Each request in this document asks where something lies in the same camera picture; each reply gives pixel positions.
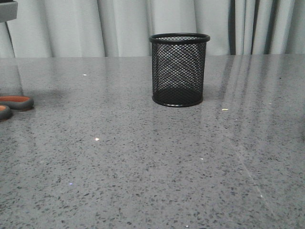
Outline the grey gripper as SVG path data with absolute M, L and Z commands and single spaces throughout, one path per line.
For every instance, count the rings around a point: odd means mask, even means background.
M 14 0 L 0 0 L 0 23 L 17 18 L 18 2 Z

